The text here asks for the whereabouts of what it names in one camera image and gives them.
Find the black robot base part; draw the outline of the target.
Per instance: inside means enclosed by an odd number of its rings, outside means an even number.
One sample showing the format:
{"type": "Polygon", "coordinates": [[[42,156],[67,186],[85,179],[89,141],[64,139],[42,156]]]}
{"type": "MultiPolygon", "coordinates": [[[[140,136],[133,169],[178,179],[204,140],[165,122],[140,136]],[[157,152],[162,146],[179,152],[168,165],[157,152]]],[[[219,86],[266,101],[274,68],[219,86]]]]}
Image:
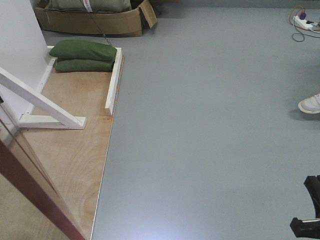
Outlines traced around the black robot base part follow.
{"type": "Polygon", "coordinates": [[[304,218],[293,217],[289,227],[296,238],[306,238],[311,240],[320,239],[320,175],[308,175],[304,182],[304,187],[310,199],[309,215],[304,218]]]}

